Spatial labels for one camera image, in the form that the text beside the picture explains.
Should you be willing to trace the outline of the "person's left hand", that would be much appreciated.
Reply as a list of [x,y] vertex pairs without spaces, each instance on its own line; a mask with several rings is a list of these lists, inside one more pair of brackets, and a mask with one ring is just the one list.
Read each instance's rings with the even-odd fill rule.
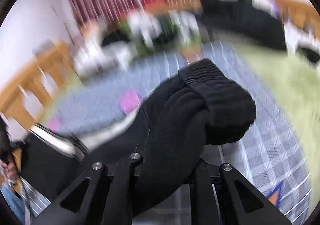
[[12,159],[8,160],[8,163],[1,161],[1,170],[3,171],[5,182],[8,185],[16,183],[19,176],[16,165]]

